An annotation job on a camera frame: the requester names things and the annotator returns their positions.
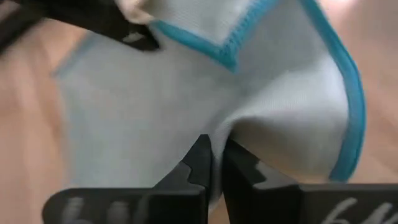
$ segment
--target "wooden floor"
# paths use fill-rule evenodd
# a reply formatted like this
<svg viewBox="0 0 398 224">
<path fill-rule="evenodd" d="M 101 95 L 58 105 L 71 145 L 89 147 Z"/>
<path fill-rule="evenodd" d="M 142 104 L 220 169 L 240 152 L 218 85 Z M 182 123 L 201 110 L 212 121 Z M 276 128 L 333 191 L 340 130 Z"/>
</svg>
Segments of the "wooden floor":
<svg viewBox="0 0 398 224">
<path fill-rule="evenodd" d="M 358 64 L 366 92 L 368 128 L 351 181 L 398 182 L 398 1 L 321 3 Z M 0 223 L 41 223 L 43 202 L 67 178 L 51 74 L 84 33 L 47 20 L 0 55 Z M 210 223 L 228 223 L 222 203 Z"/>
</svg>

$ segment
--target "white fabric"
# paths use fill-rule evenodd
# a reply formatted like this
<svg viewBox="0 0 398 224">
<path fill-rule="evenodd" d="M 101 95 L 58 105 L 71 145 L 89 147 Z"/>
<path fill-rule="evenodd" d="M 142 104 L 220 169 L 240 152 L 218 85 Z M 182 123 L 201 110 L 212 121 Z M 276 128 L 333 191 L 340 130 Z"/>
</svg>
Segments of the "white fabric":
<svg viewBox="0 0 398 224">
<path fill-rule="evenodd" d="M 151 0 L 144 9 L 156 19 L 222 46 L 255 0 Z"/>
<path fill-rule="evenodd" d="M 281 0 L 264 16 L 234 75 L 155 34 L 164 48 L 157 53 L 91 34 L 59 71 L 74 186 L 151 187 L 199 134 L 210 134 L 218 198 L 231 129 L 240 144 L 288 175 L 328 177 L 348 104 L 341 74 L 299 2 Z"/>
<path fill-rule="evenodd" d="M 135 24 L 148 24 L 155 18 L 142 10 L 147 0 L 115 0 L 124 17 Z"/>
</svg>

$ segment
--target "blue trim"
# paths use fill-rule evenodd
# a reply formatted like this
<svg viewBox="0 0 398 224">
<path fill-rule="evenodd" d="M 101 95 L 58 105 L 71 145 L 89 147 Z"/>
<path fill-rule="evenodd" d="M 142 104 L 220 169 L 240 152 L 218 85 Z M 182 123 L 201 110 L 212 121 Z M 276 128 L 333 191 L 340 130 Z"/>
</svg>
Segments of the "blue trim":
<svg viewBox="0 0 398 224">
<path fill-rule="evenodd" d="M 231 32 L 222 46 L 212 44 L 209 40 L 205 40 L 187 30 L 172 26 L 166 22 L 156 21 L 153 25 L 167 37 L 180 42 L 191 49 L 204 53 L 230 69 L 232 72 L 235 72 L 237 67 L 236 56 L 242 43 L 246 40 L 250 31 L 260 21 L 261 17 L 267 11 L 272 9 L 277 2 L 278 0 L 258 0 L 253 3 L 248 9 L 247 14 Z"/>
<path fill-rule="evenodd" d="M 328 47 L 345 81 L 349 109 L 348 124 L 338 161 L 329 178 L 347 181 L 358 164 L 366 126 L 365 100 L 359 71 L 318 4 L 314 0 L 301 0 L 301 2 Z"/>
</svg>

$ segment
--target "fabric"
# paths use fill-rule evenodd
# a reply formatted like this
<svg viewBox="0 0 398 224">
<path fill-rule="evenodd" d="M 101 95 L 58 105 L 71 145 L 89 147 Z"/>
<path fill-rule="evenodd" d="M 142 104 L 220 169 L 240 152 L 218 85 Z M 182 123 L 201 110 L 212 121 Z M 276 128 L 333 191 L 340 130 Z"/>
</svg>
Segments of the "fabric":
<svg viewBox="0 0 398 224">
<path fill-rule="evenodd" d="M 58 71 L 72 185 L 152 187 L 199 134 L 210 134 L 215 155 L 213 202 L 230 133 L 298 180 L 353 173 L 364 133 L 361 83 L 315 2 L 280 0 L 264 14 L 234 75 L 152 28 L 161 52 L 91 34 Z"/>
<path fill-rule="evenodd" d="M 124 17 L 135 24 L 148 24 L 155 18 L 142 10 L 146 0 L 115 0 Z"/>
<path fill-rule="evenodd" d="M 235 72 L 242 43 L 278 0 L 151 1 L 156 28 Z"/>
</svg>

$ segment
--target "clip jaw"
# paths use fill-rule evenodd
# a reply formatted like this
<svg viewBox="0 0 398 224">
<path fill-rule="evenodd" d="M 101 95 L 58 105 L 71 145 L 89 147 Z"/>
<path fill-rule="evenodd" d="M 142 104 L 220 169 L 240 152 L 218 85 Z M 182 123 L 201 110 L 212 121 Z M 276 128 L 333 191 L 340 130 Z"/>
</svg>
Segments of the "clip jaw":
<svg viewBox="0 0 398 224">
<path fill-rule="evenodd" d="M 223 191 L 231 224 L 398 223 L 397 184 L 299 184 L 232 140 Z"/>
<path fill-rule="evenodd" d="M 68 189 L 43 209 L 44 224 L 206 224 L 212 153 L 202 135 L 151 189 Z"/>
<path fill-rule="evenodd" d="M 91 30 L 141 51 L 160 48 L 149 28 L 127 21 L 113 0 L 13 1 L 44 17 Z"/>
<path fill-rule="evenodd" d="M 210 139 L 201 135 L 151 189 L 70 189 L 45 204 L 44 224 L 206 224 Z M 398 223 L 398 185 L 299 184 L 228 140 L 223 191 L 231 224 Z"/>
</svg>

